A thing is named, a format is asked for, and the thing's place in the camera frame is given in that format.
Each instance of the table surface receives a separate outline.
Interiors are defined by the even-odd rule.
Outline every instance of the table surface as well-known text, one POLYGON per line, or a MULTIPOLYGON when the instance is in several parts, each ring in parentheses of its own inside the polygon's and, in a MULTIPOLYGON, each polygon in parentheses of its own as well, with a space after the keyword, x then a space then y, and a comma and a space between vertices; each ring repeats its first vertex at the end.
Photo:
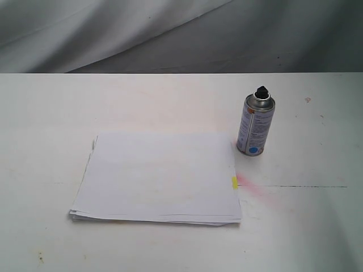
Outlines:
POLYGON ((363 73, 0 75, 0 271, 363 271, 363 73), (243 219, 74 223, 100 131, 226 131, 276 100, 265 151, 235 151, 243 219))

